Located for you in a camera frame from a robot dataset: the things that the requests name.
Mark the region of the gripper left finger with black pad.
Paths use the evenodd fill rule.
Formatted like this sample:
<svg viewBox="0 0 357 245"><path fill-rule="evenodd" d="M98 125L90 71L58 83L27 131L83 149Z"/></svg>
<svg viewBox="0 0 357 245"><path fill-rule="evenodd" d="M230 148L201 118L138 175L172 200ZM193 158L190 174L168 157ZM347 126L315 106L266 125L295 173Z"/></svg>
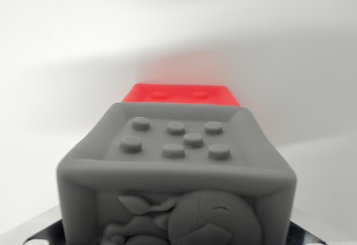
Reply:
<svg viewBox="0 0 357 245"><path fill-rule="evenodd" d="M65 244L60 207L57 205L26 221L15 229L15 244L44 239L50 244Z"/></svg>

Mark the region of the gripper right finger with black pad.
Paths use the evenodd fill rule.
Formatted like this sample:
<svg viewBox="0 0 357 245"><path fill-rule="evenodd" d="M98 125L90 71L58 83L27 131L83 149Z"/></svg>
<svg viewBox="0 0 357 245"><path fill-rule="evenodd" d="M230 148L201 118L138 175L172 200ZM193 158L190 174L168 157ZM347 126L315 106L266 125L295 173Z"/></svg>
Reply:
<svg viewBox="0 0 357 245"><path fill-rule="evenodd" d="M293 208L287 244L344 244L344 235Z"/></svg>

